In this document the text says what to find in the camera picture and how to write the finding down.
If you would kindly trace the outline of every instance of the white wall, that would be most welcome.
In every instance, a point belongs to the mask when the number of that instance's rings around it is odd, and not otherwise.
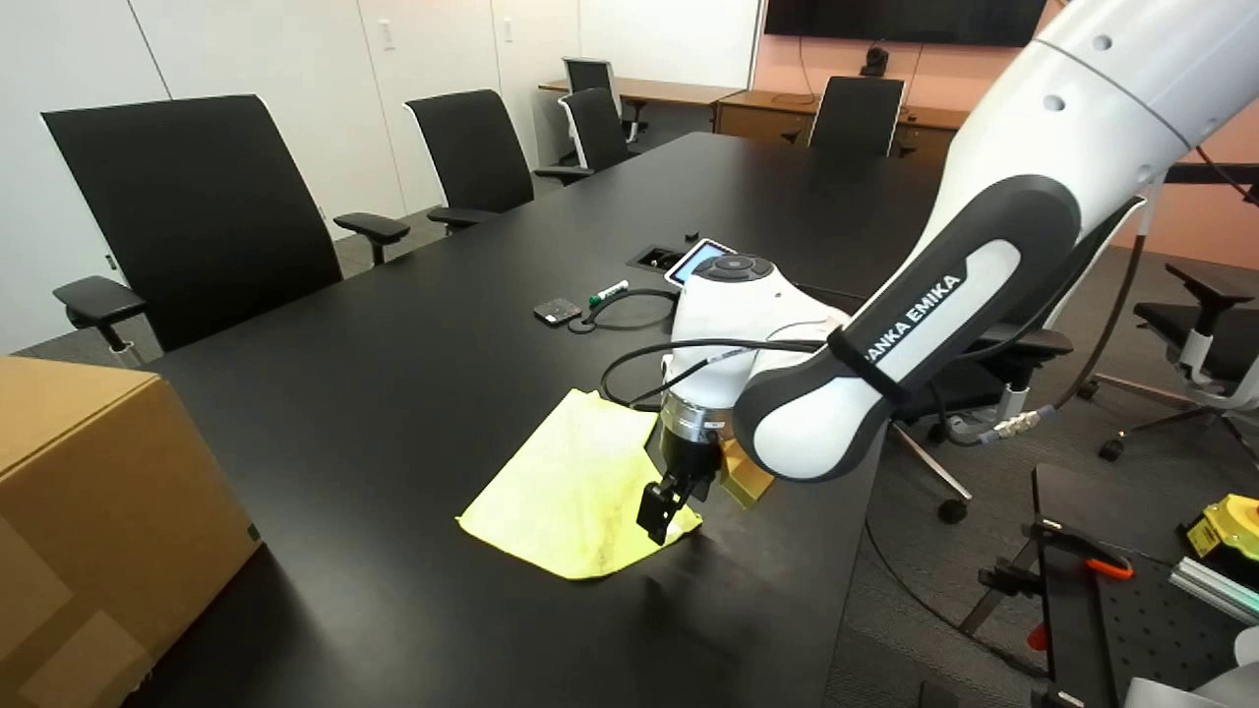
[[[581,51],[616,75],[745,85],[759,0],[581,0]]]
[[[5,0],[0,349],[68,328],[51,288],[108,270],[108,245],[41,110],[165,97],[125,0]]]
[[[258,93],[321,216],[401,214],[357,0],[133,0],[176,97]]]
[[[383,77],[390,144],[401,159],[407,214],[441,205],[441,186],[407,110],[411,97],[497,85],[540,167],[540,84],[580,39],[580,0],[357,0]]]

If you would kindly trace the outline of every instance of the yellow towel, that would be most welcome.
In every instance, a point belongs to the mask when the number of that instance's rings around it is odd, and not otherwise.
[[[601,577],[660,551],[636,528],[636,501],[660,479],[644,455],[651,414],[572,389],[502,473],[474,501],[460,528],[559,577]],[[699,528],[694,506],[668,538]]]

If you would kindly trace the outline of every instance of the desk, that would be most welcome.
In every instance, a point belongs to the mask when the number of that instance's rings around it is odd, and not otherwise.
[[[733,90],[712,101],[712,129],[717,134],[745,134],[759,142],[783,142],[783,134],[812,134],[818,115],[818,93],[779,93],[779,90]],[[901,105],[901,134],[906,129],[943,129],[957,134],[968,110],[943,105]]]
[[[540,90],[565,93],[565,77],[552,77]],[[657,84],[657,77],[615,77],[615,90],[634,110],[660,101],[660,105],[699,105],[710,110],[717,97],[733,93],[727,85],[695,85],[695,84]]]
[[[272,555],[133,705],[754,708],[845,680],[830,649],[874,462],[754,513],[717,488],[703,534],[607,582],[556,582],[451,523],[565,389],[660,338],[546,332],[531,302],[657,283],[631,261],[683,232],[779,250],[837,302],[896,267],[858,250],[917,236],[896,160],[828,173],[694,134],[163,357]]]
[[[1184,555],[1176,523],[1201,517],[1203,503],[1221,501],[1226,488],[1256,494],[1256,475],[1225,475],[1208,465],[1145,465],[1115,473],[1037,465],[1030,473],[1030,488],[1037,517],[1082,528],[1087,534],[1098,534],[1138,557],[1133,585],[1106,589],[1077,569],[1077,557],[1043,557],[1052,671],[1057,687],[1082,698],[1087,705],[1123,705],[1129,666],[1141,666],[1141,678],[1180,687],[1196,687],[1226,669],[1225,660],[1235,632],[1232,621],[1169,585],[1169,569]],[[1106,614],[1123,601],[1148,611],[1148,621],[1159,621],[1152,636],[1165,641],[1116,649],[1106,632]]]

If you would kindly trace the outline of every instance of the black office chair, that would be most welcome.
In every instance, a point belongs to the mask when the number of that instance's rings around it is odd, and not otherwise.
[[[901,77],[835,75],[828,84],[805,144],[837,160],[906,152],[896,148],[901,93],[906,93]]]
[[[176,349],[307,290],[340,283],[327,226],[269,105],[256,93],[138,101],[42,115],[125,283],[76,279],[56,290],[76,328],[144,315]],[[340,216],[383,247],[411,228]]]
[[[572,93],[580,93],[580,90],[610,93],[615,105],[616,105],[616,121],[627,129],[627,142],[636,142],[636,134],[644,129],[640,105],[631,105],[631,115],[627,115],[622,93],[615,85],[615,64],[607,64],[607,60],[563,60],[563,66],[565,66],[565,90]]]
[[[1115,379],[1115,375],[1098,375],[1082,385],[1082,399],[1095,399],[1098,385],[1116,385],[1116,389],[1133,389],[1145,399],[1159,399],[1173,405],[1184,405],[1173,417],[1157,417],[1133,429],[1115,433],[1098,455],[1102,462],[1123,462],[1124,444],[1138,433],[1148,429],[1165,429],[1176,421],[1196,421],[1196,417],[1213,417],[1221,421],[1241,447],[1249,447],[1249,455],[1259,465],[1256,444],[1241,433],[1235,414],[1256,414],[1259,409],[1259,309],[1241,306],[1251,302],[1249,290],[1235,290],[1226,283],[1213,283],[1208,277],[1194,270],[1194,267],[1176,267],[1169,262],[1169,270],[1188,288],[1188,295],[1196,298],[1196,306],[1184,302],[1138,302],[1138,317],[1157,332],[1169,346],[1169,357],[1176,361],[1176,368],[1184,375],[1188,392],[1173,392],[1173,389],[1152,389],[1129,379]]]
[[[563,93],[559,110],[565,117],[581,169],[598,173],[634,159],[622,134],[616,105],[607,90]]]
[[[474,228],[536,195],[512,115],[497,90],[432,93],[407,105],[421,121],[446,189],[446,207],[428,207],[428,219]],[[575,167],[536,173],[559,182],[585,178],[585,169]]]
[[[1138,214],[1138,205],[1141,202],[1116,207],[1075,247],[1061,267],[1048,270],[1036,302],[1011,309],[1011,324],[995,324],[975,344],[968,344],[971,357],[954,361],[942,379],[896,399],[892,435],[923,465],[935,485],[947,488],[947,501],[942,503],[943,523],[959,523],[968,517],[971,492],[908,433],[908,425],[934,421],[930,444],[981,444],[981,435],[990,433],[995,421],[1011,421],[1014,414],[1024,414],[1036,368],[1052,357],[1070,354],[1070,338],[1048,332],[1048,317],[1091,270],[1095,250],[1106,247]]]

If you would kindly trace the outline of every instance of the office chair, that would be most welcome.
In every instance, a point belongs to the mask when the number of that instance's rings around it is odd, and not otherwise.
[[[125,283],[89,277],[56,288],[76,328],[144,315],[163,349],[188,346],[307,290],[340,283],[327,226],[253,93],[42,115]],[[352,214],[352,232],[383,247],[411,228]]]
[[[1106,385],[1159,399],[1184,409],[1133,429],[1116,429],[1098,447],[1098,455],[1123,462],[1124,444],[1138,433],[1208,417],[1208,421],[1221,421],[1232,433],[1232,442],[1241,442],[1249,455],[1259,465],[1256,444],[1241,433],[1241,421],[1245,421],[1241,414],[1259,409],[1259,309],[1241,306],[1241,302],[1251,302],[1251,295],[1213,283],[1194,267],[1169,262],[1169,270],[1184,283],[1196,306],[1138,302],[1133,315],[1169,344],[1169,357],[1184,375],[1188,392],[1152,389],[1115,375],[1095,375],[1082,385],[1082,399],[1095,399],[1098,385],[1106,383]]]
[[[1075,256],[1037,283],[1043,309],[1028,324],[995,324],[968,349],[971,357],[954,361],[942,379],[922,389],[908,389],[896,400],[892,435],[922,462],[922,468],[947,488],[942,503],[943,523],[959,523],[968,517],[971,492],[908,433],[917,421],[934,421],[930,444],[985,444],[995,421],[1011,421],[1024,414],[1030,379],[1052,357],[1070,354],[1070,338],[1048,332],[1052,315],[1075,290],[1075,283],[1095,267],[1095,250],[1106,247],[1116,228],[1138,214],[1141,202],[1129,202],[1108,219],[1102,219]]]
[[[901,77],[830,75],[812,127],[812,148],[821,159],[889,159],[896,144]]]
[[[607,90],[563,93],[559,110],[565,117],[581,169],[598,173],[634,159],[622,134],[616,105]]]
[[[565,90],[572,93],[580,93],[580,90],[610,93],[615,105],[616,105],[616,121],[627,129],[627,142],[636,142],[636,134],[644,129],[640,105],[631,105],[631,115],[627,115],[622,93],[615,85],[615,64],[607,64],[607,60],[563,60],[563,66],[565,66]]]
[[[428,219],[441,219],[456,232],[536,195],[512,115],[497,90],[432,93],[407,105],[421,121],[435,182],[446,189],[446,207],[428,207]],[[559,182],[585,178],[585,169],[575,167],[536,173]]]

